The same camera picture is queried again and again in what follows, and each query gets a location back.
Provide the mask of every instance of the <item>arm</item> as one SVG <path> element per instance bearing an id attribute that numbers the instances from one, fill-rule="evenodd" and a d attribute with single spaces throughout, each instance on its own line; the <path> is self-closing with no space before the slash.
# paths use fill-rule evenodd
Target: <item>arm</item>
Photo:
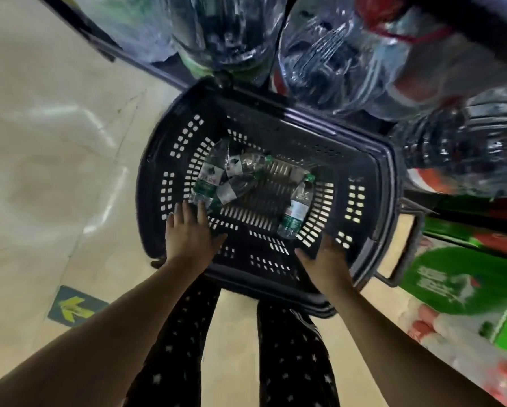
<path id="1" fill-rule="evenodd" d="M 335 306 L 390 407 L 500 407 L 498 401 L 395 326 L 352 286 L 344 250 L 324 234 L 316 260 L 297 249 Z"/>
<path id="2" fill-rule="evenodd" d="M 116 407 L 176 302 L 226 236 L 211 239 L 206 211 L 185 201 L 167 220 L 167 262 L 84 324 L 0 380 L 0 406 Z"/>

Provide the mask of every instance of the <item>yellow arrow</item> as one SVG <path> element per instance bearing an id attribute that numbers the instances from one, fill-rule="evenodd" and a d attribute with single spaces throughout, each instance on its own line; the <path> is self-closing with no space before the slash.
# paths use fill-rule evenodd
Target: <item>yellow arrow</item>
<path id="1" fill-rule="evenodd" d="M 71 297 L 68 298 L 67 300 L 58 302 L 61 308 L 61 312 L 63 313 L 63 317 L 67 321 L 74 323 L 74 316 L 87 319 L 88 317 L 91 317 L 92 315 L 95 314 L 91 310 L 80 307 L 79 304 L 82 301 L 85 301 L 85 299 L 81 297 Z"/>

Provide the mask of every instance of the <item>basket handle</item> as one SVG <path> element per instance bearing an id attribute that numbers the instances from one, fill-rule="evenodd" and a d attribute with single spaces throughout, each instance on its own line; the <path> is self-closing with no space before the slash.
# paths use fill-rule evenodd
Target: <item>basket handle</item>
<path id="1" fill-rule="evenodd" d="M 397 287 L 400 284 L 404 272 L 413 261 L 417 246 L 421 239 L 421 229 L 423 228 L 423 224 L 425 222 L 424 210 L 404 207 L 400 209 L 400 213 L 413 215 L 413 224 L 410 229 L 408 239 L 406 240 L 406 245 L 404 246 L 403 252 L 400 255 L 397 265 L 393 269 L 393 273 L 389 278 L 381 275 L 378 271 L 374 273 L 374 276 L 378 280 L 387 284 L 389 287 Z"/>

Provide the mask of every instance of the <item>person's left hand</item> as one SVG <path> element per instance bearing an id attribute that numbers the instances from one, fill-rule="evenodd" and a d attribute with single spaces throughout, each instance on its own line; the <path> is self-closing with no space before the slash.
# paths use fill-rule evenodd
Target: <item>person's left hand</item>
<path id="1" fill-rule="evenodd" d="M 212 262 L 227 234 L 212 238 L 204 203 L 199 203 L 197 217 L 187 200 L 176 204 L 167 219 L 165 245 L 167 262 L 177 260 L 188 269 L 201 274 Z"/>

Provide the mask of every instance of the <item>person's right hand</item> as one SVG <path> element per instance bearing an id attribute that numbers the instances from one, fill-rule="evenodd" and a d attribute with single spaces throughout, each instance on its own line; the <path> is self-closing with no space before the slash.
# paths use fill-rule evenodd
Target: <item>person's right hand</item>
<path id="1" fill-rule="evenodd" d="M 342 289 L 353 288 L 344 249 L 326 233 L 322 235 L 315 260 L 312 260 L 300 248 L 295 249 L 295 254 L 312 283 L 326 296 L 330 297 Z"/>

